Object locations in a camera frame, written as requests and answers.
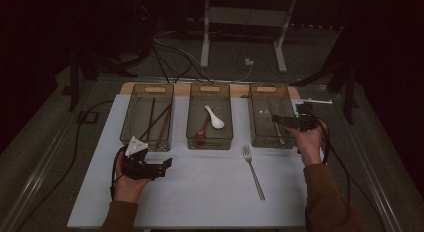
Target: dark background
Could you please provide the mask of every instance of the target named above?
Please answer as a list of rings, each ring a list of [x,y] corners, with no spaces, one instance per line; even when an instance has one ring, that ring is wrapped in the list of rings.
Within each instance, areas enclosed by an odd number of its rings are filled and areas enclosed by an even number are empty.
[[[113,0],[0,0],[0,151],[56,88],[54,76],[69,65],[73,41],[91,41],[92,48],[108,55],[117,49],[134,49],[116,36],[117,28],[134,28],[111,23],[116,18],[104,10],[110,1]],[[128,6],[122,13],[125,17],[133,8],[132,0],[123,1],[127,2],[117,9]],[[211,0],[211,4],[276,9],[287,1]],[[186,18],[198,20],[203,16],[204,0],[143,3],[150,8],[152,33],[163,24],[184,33],[190,29]],[[295,28],[343,27],[325,67],[340,61],[355,63],[356,81],[364,86],[421,194],[423,7],[424,0],[298,0],[291,21]],[[138,42],[138,47],[143,46],[143,41]]]

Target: floor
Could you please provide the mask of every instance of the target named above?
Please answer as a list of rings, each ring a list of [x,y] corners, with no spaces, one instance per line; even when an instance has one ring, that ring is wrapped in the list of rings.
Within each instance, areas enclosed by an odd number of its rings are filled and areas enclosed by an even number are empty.
[[[67,220],[111,108],[112,103],[108,101],[113,100],[125,82],[164,82],[167,77],[172,82],[189,67],[185,76],[178,78],[179,82],[205,81],[206,78],[233,83],[295,82],[319,71],[338,32],[290,28],[283,46],[288,67],[286,74],[276,69],[273,32],[260,35],[234,39],[233,34],[215,34],[212,36],[209,67],[201,70],[197,66],[196,70],[190,67],[184,54],[189,54],[193,58],[191,66],[196,66],[195,59],[200,58],[201,32],[185,35],[172,31],[158,33],[155,48],[162,61],[168,63],[162,64],[166,72],[161,70],[153,52],[140,64],[128,69],[138,75],[135,78],[124,78],[101,68],[97,81],[82,81],[81,99],[74,112],[68,111],[70,97],[62,95],[62,90],[69,85],[69,69],[58,74],[57,90],[0,157],[0,222],[6,226],[0,228],[14,228],[4,231],[16,231],[17,228],[19,231],[79,231],[67,228]],[[184,52],[167,49],[161,44]],[[246,58],[254,61],[253,66],[245,65]],[[352,111],[354,123],[351,125],[342,112],[343,90],[330,94],[325,89],[329,79],[320,78],[298,90],[304,99],[333,101],[331,105],[314,104],[313,109],[330,125],[333,146],[358,184],[351,185],[352,205],[364,216],[367,231],[423,230],[423,200],[361,85],[355,85],[357,106]],[[98,105],[93,110],[98,112],[97,122],[79,126],[80,111],[87,111],[94,105]],[[329,164],[341,192],[347,194],[346,175],[336,156],[330,156]],[[27,181],[34,171],[39,171],[37,182],[31,184],[36,193],[28,193],[24,186],[28,185]]]

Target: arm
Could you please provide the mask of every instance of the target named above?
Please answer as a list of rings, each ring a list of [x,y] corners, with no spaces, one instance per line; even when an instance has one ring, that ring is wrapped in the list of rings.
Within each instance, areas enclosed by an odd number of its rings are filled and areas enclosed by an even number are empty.
[[[133,180],[127,176],[122,176],[123,153],[119,155],[116,163],[117,180],[115,182],[115,197],[109,204],[109,211],[103,225],[102,232],[112,231],[132,231],[134,220],[137,215],[138,200],[144,187],[150,179]]]
[[[305,165],[306,220],[312,231],[364,231],[363,218],[340,195],[331,168],[321,162],[322,129],[301,132],[286,128],[295,138]]]

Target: hand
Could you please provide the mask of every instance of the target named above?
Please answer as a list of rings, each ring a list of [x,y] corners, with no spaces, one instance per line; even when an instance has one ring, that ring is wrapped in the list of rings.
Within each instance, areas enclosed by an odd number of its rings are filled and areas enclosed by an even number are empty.
[[[124,152],[120,152],[118,160],[116,162],[116,178],[119,178],[115,182],[115,201],[125,201],[131,203],[138,203],[141,192],[143,192],[144,186],[151,179],[139,179],[133,180],[125,175],[122,175],[122,161],[124,159]]]
[[[324,129],[327,125],[320,120]],[[284,127],[296,139],[296,145],[302,155],[302,162],[306,166],[321,163],[321,136],[323,131],[320,126],[313,130],[301,132],[299,129]]]

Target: white plastic spoon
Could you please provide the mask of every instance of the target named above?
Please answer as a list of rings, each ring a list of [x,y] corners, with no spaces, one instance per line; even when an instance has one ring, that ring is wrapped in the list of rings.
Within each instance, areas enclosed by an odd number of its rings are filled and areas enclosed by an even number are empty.
[[[211,108],[208,105],[205,105],[205,109],[211,115],[212,126],[215,129],[222,129],[225,125],[224,122],[220,120],[218,117],[216,117],[216,115],[212,112]]]

